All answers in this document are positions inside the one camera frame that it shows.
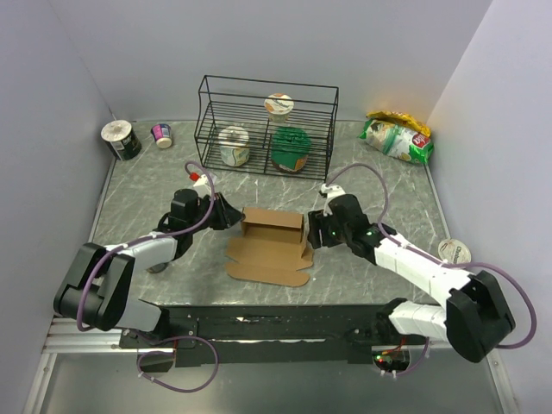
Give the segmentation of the brown cardboard box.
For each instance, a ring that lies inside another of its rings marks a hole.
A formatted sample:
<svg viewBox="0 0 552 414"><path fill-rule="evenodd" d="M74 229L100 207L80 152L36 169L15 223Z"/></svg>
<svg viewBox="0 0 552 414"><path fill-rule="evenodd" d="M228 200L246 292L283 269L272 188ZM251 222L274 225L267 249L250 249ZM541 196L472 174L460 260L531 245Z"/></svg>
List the brown cardboard box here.
<svg viewBox="0 0 552 414"><path fill-rule="evenodd" d="M297 212L243 209L241 236L229 240L225 271L233 279L300 287L311 276L313 250L307 245L304 216Z"/></svg>

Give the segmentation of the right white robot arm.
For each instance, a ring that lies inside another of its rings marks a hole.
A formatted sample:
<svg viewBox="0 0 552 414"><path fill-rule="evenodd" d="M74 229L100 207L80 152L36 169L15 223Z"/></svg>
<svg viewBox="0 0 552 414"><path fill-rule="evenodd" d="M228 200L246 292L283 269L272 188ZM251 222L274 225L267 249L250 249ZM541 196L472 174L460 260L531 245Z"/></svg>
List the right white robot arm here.
<svg viewBox="0 0 552 414"><path fill-rule="evenodd" d="M370 223L356 196L339 185L323 185L324 207L309 212L308 240L314 249L344 244L371 264L396 273L435 300L416 304L397 299L377 322L379 338L404 336L446 341L470 362L483 360L516 324L499 282L486 271L448 268L386 225Z"/></svg>

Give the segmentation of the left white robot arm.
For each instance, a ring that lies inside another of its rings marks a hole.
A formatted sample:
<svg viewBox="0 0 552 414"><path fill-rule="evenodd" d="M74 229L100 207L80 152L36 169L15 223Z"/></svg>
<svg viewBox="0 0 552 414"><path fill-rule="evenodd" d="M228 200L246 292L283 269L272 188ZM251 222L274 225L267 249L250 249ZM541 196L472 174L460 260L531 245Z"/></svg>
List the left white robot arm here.
<svg viewBox="0 0 552 414"><path fill-rule="evenodd" d="M134 274L164 270L184 255L197 232L229 229L243 218L219 192L200 196L191 189L178 190L170 210L148 235L120 245L81 246L54 297L53 310L84 330L136 329L150 346L162 346L171 335L168 317L157 305L129 299Z"/></svg>

